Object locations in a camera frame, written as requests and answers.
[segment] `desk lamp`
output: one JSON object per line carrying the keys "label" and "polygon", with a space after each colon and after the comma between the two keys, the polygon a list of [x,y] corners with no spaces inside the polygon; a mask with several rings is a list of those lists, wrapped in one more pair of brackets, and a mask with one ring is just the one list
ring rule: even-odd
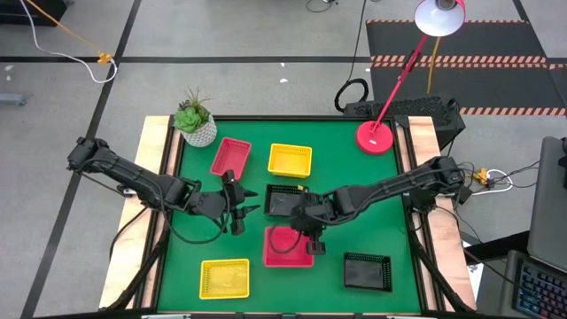
{"label": "desk lamp", "polygon": [[428,36],[451,35],[462,26],[465,19],[464,0],[423,0],[416,8],[415,21],[423,36],[404,65],[398,82],[386,100],[382,112],[375,121],[366,121],[356,130],[356,143],[363,152],[379,155],[387,152],[393,145],[393,133],[382,123],[388,107],[392,103],[401,84],[413,70],[420,51]]}

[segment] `green table surface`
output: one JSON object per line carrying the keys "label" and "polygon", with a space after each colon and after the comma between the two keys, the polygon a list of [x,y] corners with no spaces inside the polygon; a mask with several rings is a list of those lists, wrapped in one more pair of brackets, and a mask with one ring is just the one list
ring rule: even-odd
{"label": "green table surface", "polygon": [[[357,121],[217,121],[213,144],[199,149],[185,145],[183,177],[203,182],[203,191],[217,191],[221,178],[209,170],[223,137],[252,144],[240,183],[258,192],[245,201],[261,205],[245,218],[246,231],[224,234],[207,245],[187,245],[171,237],[164,266],[159,311],[206,312],[419,312],[401,198],[371,206],[353,222],[330,227],[322,241],[327,253],[315,256],[312,268],[266,268],[262,260],[264,229],[274,220],[264,215],[266,185],[301,184],[323,193],[341,185],[368,184],[397,175],[394,151],[382,156],[362,153],[354,142]],[[295,144],[313,148],[311,175],[297,179],[268,172],[270,145]],[[202,240],[218,228],[204,217],[175,213],[173,226],[184,236]],[[374,253],[392,259],[392,292],[345,288],[345,252]],[[201,261],[250,260],[250,296],[234,300],[201,300],[198,296]]]}

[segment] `wooden frame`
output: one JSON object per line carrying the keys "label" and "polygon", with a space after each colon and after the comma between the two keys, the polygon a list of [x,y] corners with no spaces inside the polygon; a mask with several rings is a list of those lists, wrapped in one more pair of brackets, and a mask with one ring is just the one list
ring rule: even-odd
{"label": "wooden frame", "polygon": [[[145,167],[154,173],[159,172],[163,154],[166,151],[165,145],[169,121],[169,116],[146,117],[135,160],[137,165]],[[399,143],[404,170],[409,170],[410,168],[410,153],[412,155],[415,154],[417,165],[424,163],[433,156],[439,155],[437,138],[430,117],[410,117],[409,132],[414,146],[413,152],[408,151],[405,143]],[[406,138],[402,128],[398,128],[397,135],[399,141],[404,141]],[[178,156],[178,142],[180,141],[179,132],[174,131],[171,138],[170,152],[168,152],[168,158],[165,159],[166,174],[173,174],[175,170],[175,162]],[[452,203],[449,198],[438,198],[437,204],[450,212],[453,211]],[[139,204],[137,198],[126,199],[119,228],[128,222],[140,209],[142,209],[142,206]],[[146,213],[125,231],[116,242],[113,257],[106,275],[105,288],[103,289],[100,307],[106,307],[113,303],[129,284],[137,270],[139,270],[150,227],[150,217],[151,214]],[[163,215],[160,214],[156,217],[158,227],[155,229],[158,233],[153,236],[154,244],[159,238],[159,231],[163,229]],[[428,222],[435,258],[440,272],[462,300],[469,307],[476,308],[456,219],[450,216],[448,212],[437,209],[429,214]],[[417,215],[414,216],[414,223],[416,226],[420,223]],[[420,241],[423,242],[423,230],[418,230],[417,235]],[[154,264],[146,278],[144,296],[140,303],[141,307],[151,306],[157,264],[157,262]],[[427,308],[437,310],[431,276],[423,264],[421,269]],[[446,300],[445,307],[448,311],[452,310]]]}

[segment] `white pot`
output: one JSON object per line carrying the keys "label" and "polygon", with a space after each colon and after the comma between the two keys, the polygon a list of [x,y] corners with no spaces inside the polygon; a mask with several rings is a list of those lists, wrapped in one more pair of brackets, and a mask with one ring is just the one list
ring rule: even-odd
{"label": "white pot", "polygon": [[216,124],[214,124],[213,115],[209,114],[209,121],[193,133],[181,132],[185,141],[191,146],[205,147],[214,142],[216,137]]}

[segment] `plastic basket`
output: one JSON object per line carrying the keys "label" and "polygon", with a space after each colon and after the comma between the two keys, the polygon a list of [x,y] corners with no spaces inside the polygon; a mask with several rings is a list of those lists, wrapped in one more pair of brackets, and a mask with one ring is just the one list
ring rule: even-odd
{"label": "plastic basket", "polygon": [[250,154],[252,145],[248,142],[239,141],[234,138],[224,137],[214,156],[211,173],[222,176],[224,172],[232,169],[237,180],[245,170],[246,160]]}
{"label": "plastic basket", "polygon": [[266,187],[264,214],[269,216],[290,217],[291,209],[299,204],[301,194],[309,188],[300,185],[274,185]]}
{"label": "plastic basket", "polygon": [[250,295],[250,262],[247,259],[201,262],[198,296],[202,300],[237,299]]}
{"label": "plastic basket", "polygon": [[345,287],[391,292],[390,257],[345,253]]}
{"label": "plastic basket", "polygon": [[[264,230],[264,265],[269,268],[310,268],[315,257],[307,253],[308,237],[301,236],[298,244],[288,253],[277,253],[269,246],[269,230]],[[298,232],[289,227],[276,227],[272,234],[272,245],[276,249],[290,248],[297,240]]]}
{"label": "plastic basket", "polygon": [[311,147],[272,144],[268,172],[273,175],[306,178],[311,175]]}

